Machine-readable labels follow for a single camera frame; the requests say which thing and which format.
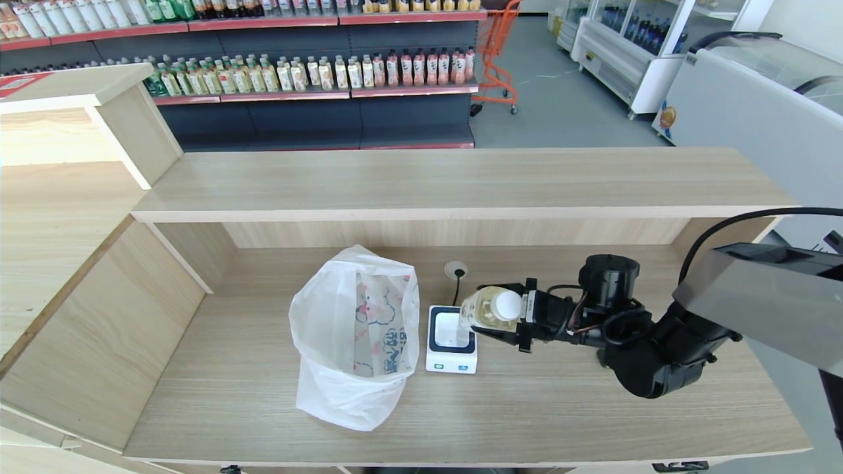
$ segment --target white bottle cap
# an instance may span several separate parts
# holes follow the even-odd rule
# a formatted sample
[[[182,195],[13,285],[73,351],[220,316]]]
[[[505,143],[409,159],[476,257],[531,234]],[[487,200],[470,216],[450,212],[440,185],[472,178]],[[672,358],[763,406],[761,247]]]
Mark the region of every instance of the white bottle cap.
[[[491,297],[491,312],[502,321],[521,317],[521,297],[514,291],[505,291]]]

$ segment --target tiled floor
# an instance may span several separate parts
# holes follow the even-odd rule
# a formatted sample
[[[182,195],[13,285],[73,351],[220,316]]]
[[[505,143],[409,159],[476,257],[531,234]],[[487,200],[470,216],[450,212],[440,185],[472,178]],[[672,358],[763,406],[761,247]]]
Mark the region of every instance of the tiled floor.
[[[667,146],[650,127],[652,117],[629,121],[626,105],[560,51],[546,18],[520,17],[498,63],[518,85],[519,112],[486,103],[471,119],[478,148]],[[731,461],[711,474],[826,474],[843,472],[843,453],[833,435],[829,408],[817,370],[750,341],[814,444],[795,454]]]

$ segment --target display freezer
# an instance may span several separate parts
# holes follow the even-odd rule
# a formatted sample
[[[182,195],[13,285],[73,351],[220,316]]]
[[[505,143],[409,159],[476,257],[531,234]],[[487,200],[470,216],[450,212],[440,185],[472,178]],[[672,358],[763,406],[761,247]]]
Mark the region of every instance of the display freezer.
[[[653,127],[677,146],[736,148],[805,206],[843,207],[843,64],[773,33],[723,34],[685,58]],[[841,252],[843,222],[797,216],[790,244]]]

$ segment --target shopping basket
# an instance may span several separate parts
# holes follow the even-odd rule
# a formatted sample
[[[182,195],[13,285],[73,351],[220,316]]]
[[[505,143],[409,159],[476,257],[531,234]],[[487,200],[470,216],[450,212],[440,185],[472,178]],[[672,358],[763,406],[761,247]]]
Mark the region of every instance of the shopping basket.
[[[510,104],[512,114],[518,113],[518,91],[513,86],[513,77],[502,67],[496,66],[495,59],[503,53],[509,30],[512,29],[520,8],[521,0],[510,0],[503,9],[487,7],[489,16],[481,24],[477,41],[477,50],[483,61],[483,79],[478,84],[479,92],[472,97],[480,104],[471,106],[472,116],[482,110],[483,102]],[[503,89],[502,97],[491,97],[490,93],[497,91],[498,88]]]

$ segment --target light wood surface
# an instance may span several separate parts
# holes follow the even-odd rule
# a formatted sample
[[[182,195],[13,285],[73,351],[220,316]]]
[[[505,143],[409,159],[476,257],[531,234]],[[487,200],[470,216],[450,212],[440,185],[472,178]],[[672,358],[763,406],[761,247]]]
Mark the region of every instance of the light wood surface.
[[[3,168],[3,354],[141,196],[120,163]]]
[[[689,219],[459,219],[225,223],[241,249],[494,245],[664,245]]]
[[[140,83],[107,104],[86,110],[142,189],[149,189],[183,154]]]
[[[206,293],[214,293],[237,247],[220,223],[149,224]]]
[[[104,105],[152,73],[145,63],[56,71],[0,99],[0,115]]]
[[[185,154],[145,222],[689,218],[795,202],[727,148]]]
[[[642,264],[636,297],[658,317],[679,258],[669,245],[373,249],[414,265],[421,340],[430,304],[450,303],[451,260],[467,263],[461,298],[483,283],[576,281],[586,256]],[[248,466],[525,464],[577,466],[805,450],[810,444],[745,343],[721,347],[697,383],[657,400],[627,393],[595,351],[564,343],[534,353],[479,341],[477,375],[432,374],[418,361],[400,402],[372,433],[295,408],[298,352],[287,308],[338,249],[238,250],[202,302],[138,420],[124,455]]]
[[[0,381],[3,406],[122,450],[204,295],[146,225],[129,226]]]
[[[120,161],[85,109],[0,116],[3,168],[22,164]]]

